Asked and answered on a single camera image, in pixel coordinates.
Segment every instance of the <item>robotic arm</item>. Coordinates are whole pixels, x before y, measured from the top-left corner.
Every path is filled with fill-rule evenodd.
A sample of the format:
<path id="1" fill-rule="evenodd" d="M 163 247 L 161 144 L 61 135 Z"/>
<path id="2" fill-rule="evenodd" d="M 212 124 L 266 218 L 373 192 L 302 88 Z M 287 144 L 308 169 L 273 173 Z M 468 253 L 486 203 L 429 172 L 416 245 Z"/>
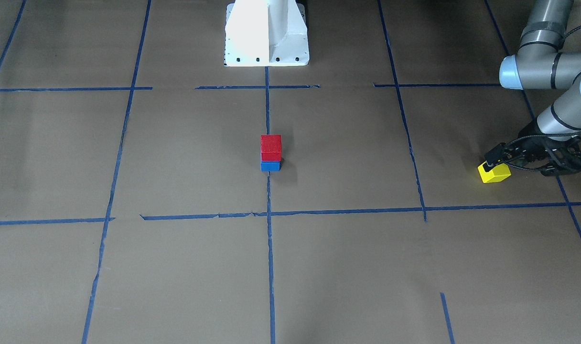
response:
<path id="1" fill-rule="evenodd" d="M 572 6 L 573 0 L 536 0 L 517 54 L 505 57 L 499 72 L 501 85 L 509 89 L 568 91 L 524 127 L 518 139 L 490 150 L 480 172 L 502 164 L 544 176 L 581 172 L 581 53 L 559 52 L 574 32 L 565 33 Z M 541 167 L 525 167 L 544 160 L 548 162 Z"/>

